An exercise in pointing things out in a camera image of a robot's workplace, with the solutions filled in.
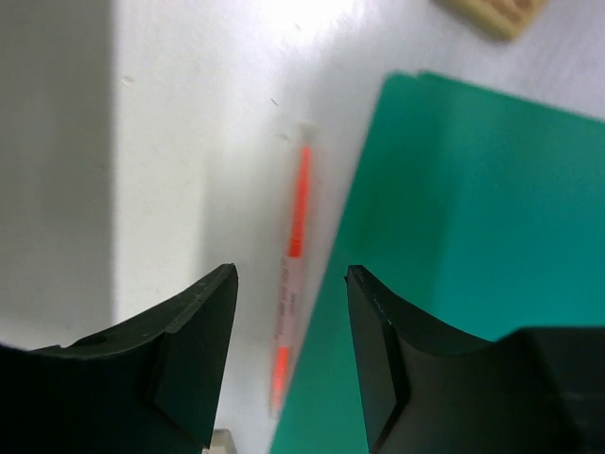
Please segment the green binder folder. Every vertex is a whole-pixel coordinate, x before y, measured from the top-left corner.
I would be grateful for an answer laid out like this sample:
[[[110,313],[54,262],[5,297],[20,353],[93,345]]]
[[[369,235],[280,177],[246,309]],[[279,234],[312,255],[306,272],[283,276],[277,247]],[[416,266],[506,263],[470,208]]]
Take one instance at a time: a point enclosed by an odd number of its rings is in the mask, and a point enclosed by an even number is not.
[[[345,275],[483,339],[604,322],[604,123],[434,73],[387,76],[275,453],[364,453]]]

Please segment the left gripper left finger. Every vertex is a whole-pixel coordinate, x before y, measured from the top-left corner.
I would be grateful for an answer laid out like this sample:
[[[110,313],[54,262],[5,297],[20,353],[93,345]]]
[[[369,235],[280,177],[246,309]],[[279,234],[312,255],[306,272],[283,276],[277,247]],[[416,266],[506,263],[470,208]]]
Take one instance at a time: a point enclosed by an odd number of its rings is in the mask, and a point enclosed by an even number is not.
[[[1,349],[5,453],[200,453],[215,427],[238,291],[223,264],[62,347]]]

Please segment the orange highlighter pen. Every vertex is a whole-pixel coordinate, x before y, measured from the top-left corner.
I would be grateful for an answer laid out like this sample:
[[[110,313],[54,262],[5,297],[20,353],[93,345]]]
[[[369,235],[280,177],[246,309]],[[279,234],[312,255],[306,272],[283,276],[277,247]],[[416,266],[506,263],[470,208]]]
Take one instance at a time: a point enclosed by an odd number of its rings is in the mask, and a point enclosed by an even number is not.
[[[271,373],[269,415],[280,415],[293,358],[298,308],[302,298],[304,253],[313,194],[314,149],[317,128],[310,123],[300,125],[297,142],[297,167],[294,174],[292,203],[288,216],[287,238],[281,258],[279,302],[275,327],[275,350]]]

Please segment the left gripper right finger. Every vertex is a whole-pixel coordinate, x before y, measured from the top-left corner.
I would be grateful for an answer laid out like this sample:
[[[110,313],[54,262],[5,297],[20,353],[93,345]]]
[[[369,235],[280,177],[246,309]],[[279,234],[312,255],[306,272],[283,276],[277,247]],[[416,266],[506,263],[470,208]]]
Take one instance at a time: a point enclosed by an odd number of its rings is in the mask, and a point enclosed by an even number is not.
[[[602,328],[527,327],[483,340],[362,266],[345,281],[370,452],[603,451]]]

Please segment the beige eraser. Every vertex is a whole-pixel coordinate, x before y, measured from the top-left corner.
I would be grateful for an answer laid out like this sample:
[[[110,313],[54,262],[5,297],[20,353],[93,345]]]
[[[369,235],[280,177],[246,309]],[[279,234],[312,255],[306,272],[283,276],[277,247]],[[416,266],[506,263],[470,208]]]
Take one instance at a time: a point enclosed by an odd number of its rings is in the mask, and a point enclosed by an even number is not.
[[[237,454],[232,433],[226,428],[215,429],[210,445],[202,449],[202,454]]]

